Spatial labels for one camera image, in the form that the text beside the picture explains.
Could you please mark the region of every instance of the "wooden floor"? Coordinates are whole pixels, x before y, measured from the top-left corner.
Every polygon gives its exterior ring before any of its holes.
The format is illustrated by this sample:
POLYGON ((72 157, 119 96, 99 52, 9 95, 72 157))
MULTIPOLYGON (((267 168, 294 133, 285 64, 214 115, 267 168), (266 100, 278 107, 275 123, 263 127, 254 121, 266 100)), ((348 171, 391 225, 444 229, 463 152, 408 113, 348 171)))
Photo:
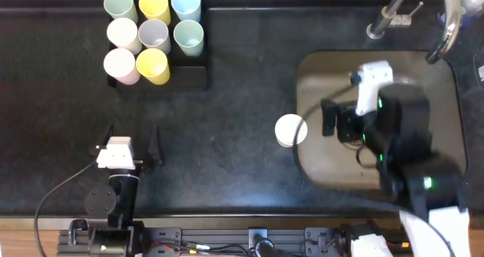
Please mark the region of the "wooden floor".
MULTIPOLYGON (((58 231, 41 231, 41 240, 48 257, 55 256, 58 231)), ((0 231, 1 257, 36 257, 37 250, 33 231, 0 231)), ((484 256, 484 230, 470 231, 470 249, 472 256, 484 256)))

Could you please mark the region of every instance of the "black countertop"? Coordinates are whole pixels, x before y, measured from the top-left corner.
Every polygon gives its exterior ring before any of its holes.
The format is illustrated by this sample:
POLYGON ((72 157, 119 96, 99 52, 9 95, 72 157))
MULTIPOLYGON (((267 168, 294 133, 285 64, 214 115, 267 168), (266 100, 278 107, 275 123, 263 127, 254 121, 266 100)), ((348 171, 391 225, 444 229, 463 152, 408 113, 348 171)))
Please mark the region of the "black countertop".
MULTIPOLYGON (((0 215, 32 216, 44 194, 93 160, 88 148, 111 123, 138 149, 152 125, 160 127, 166 164, 141 176, 138 217, 365 212, 371 202, 358 193, 316 187, 295 167, 291 149, 275 140, 275 123, 296 112, 296 68, 306 55, 427 51, 442 35, 435 20, 442 0, 425 0, 409 29, 389 29, 378 41, 365 28, 389 0, 288 0, 283 8, 271 6, 285 0, 205 1, 211 7, 210 86, 171 94, 126 94, 107 86, 102 61, 109 17, 102 0, 39 0, 42 8, 3 2, 0 215), (303 7, 289 8, 296 2, 303 7)), ((484 90, 476 74, 484 64, 483 31, 482 19, 462 30, 448 55, 469 155, 465 185, 477 215, 484 209, 484 90)), ((106 184, 107 176, 89 170, 52 195, 42 214, 84 215, 85 194, 106 184)))

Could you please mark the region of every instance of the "sink basin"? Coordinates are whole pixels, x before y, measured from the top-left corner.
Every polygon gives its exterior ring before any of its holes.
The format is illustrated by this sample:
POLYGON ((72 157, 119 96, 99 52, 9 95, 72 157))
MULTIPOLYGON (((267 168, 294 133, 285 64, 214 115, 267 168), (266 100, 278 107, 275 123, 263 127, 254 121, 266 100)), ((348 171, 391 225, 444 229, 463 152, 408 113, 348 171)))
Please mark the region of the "sink basin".
MULTIPOLYGON (((321 51, 305 57, 297 70, 297 114, 319 104, 322 97, 349 84, 348 72, 363 63, 388 60, 394 77, 417 80, 430 100, 430 131, 433 149, 447 153, 464 172, 467 160, 462 136, 455 78, 452 68, 440 60, 430 65, 422 51, 321 51)), ((357 99, 358 88, 336 102, 357 99)), ((344 147, 334 136, 322 136, 322 112, 307 120, 308 135, 299 145, 301 166, 319 186, 339 189, 379 188, 376 169, 362 168, 355 151, 344 147)))

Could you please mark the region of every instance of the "yellow cup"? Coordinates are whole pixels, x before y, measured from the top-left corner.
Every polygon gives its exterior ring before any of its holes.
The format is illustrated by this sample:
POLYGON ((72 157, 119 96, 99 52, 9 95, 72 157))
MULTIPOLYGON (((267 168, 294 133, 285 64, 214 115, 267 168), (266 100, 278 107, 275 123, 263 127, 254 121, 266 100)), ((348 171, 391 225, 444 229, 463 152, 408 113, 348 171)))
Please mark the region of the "yellow cup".
POLYGON ((142 51, 136 60, 136 69, 153 84, 162 85, 169 80, 168 60, 160 49, 142 51))
POLYGON ((172 21, 168 0, 139 0, 139 9, 146 18, 162 20, 167 26, 172 21))

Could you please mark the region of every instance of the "chrome faucet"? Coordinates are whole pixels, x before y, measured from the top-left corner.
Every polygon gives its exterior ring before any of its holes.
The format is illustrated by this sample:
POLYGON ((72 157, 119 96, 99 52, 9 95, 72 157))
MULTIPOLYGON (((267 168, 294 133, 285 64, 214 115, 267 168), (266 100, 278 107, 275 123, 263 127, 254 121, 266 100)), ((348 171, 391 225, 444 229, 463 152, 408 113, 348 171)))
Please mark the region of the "chrome faucet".
MULTIPOLYGON (((374 23, 368 25, 366 32, 372 39, 381 39, 387 27, 410 26, 411 16, 423 4, 422 2, 409 15, 398 15, 396 12, 404 0, 392 0, 383 7, 374 23)), ((442 39, 425 57, 427 63, 434 64, 447 54, 457 38, 461 26, 461 0, 445 0, 445 26, 442 39)))

